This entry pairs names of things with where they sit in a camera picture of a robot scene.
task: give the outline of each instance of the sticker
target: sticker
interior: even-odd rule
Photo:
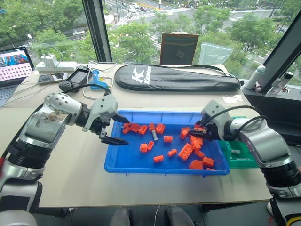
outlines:
[[[223,97],[223,99],[224,99],[225,103],[227,103],[227,104],[243,102],[241,95]]]

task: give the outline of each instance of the laptop screen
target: laptop screen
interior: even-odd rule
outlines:
[[[33,72],[25,47],[0,51],[0,87],[21,83]]]

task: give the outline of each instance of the white power strip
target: white power strip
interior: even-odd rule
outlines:
[[[73,72],[76,61],[58,62],[54,54],[41,57],[41,62],[35,67],[39,72]]]

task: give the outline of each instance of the black cable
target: black cable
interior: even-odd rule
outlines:
[[[269,118],[265,115],[259,115],[259,116],[256,116],[254,118],[251,118],[250,120],[246,121],[241,127],[238,128],[238,130],[236,130],[236,134],[234,136],[234,139],[237,138],[237,136],[239,135],[240,131],[246,126],[248,125],[249,123],[257,120],[257,119],[265,119],[267,122],[269,121]]]
[[[73,90],[80,89],[80,88],[87,87],[87,86],[97,86],[97,87],[100,87],[100,88],[102,88],[102,89],[105,90],[105,95],[111,93],[109,89],[107,89],[107,88],[105,88],[105,87],[103,87],[103,86],[101,86],[101,85],[97,85],[97,84],[85,84],[85,85],[76,86],[76,87],[73,87],[73,88],[71,88],[71,89],[68,89],[68,90],[64,91],[63,93],[68,93],[68,92],[71,92],[71,91],[73,91]],[[32,114],[36,113],[39,109],[42,108],[42,106],[43,106],[43,104],[41,104],[40,106],[38,106],[38,107],[32,112]],[[26,122],[29,120],[29,118],[32,116],[32,114],[28,117],[28,119],[25,121],[25,123],[21,126],[21,128],[20,128],[19,131],[16,133],[16,135],[15,135],[14,138],[11,140],[11,142],[9,143],[8,146],[14,144],[14,142],[15,142],[15,141],[17,140],[17,138],[20,136],[20,134],[21,134],[21,132],[22,132],[22,130],[23,130],[23,128],[24,128]],[[3,152],[1,158],[5,158],[5,157],[7,156],[7,154],[8,154],[8,151],[7,151],[7,149],[6,149],[6,150]]]
[[[210,122],[212,119],[216,118],[217,116],[219,116],[219,115],[221,115],[221,114],[224,114],[224,113],[226,113],[226,112],[229,112],[229,111],[232,111],[232,110],[235,110],[235,109],[239,109],[239,108],[250,108],[250,109],[256,111],[258,114],[262,115],[262,112],[261,112],[259,109],[257,109],[256,107],[253,107],[253,106],[242,105],[242,106],[230,107],[230,108],[228,108],[228,109],[225,109],[225,110],[223,110],[223,111],[221,111],[221,112],[218,112],[217,114],[211,116],[210,118],[208,118],[207,120],[205,120],[204,122],[202,122],[202,123],[200,124],[200,126],[206,125],[206,124],[207,124],[208,122]]]

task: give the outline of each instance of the floor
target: floor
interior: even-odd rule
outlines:
[[[198,226],[276,226],[268,214],[267,202],[242,204],[210,212],[200,212],[199,205],[179,205]],[[129,206],[133,213],[134,226],[153,226],[158,206]],[[156,225],[164,226],[164,210],[157,213]],[[38,225],[43,226],[108,226],[111,216],[118,207],[78,208],[65,218],[34,214]]]

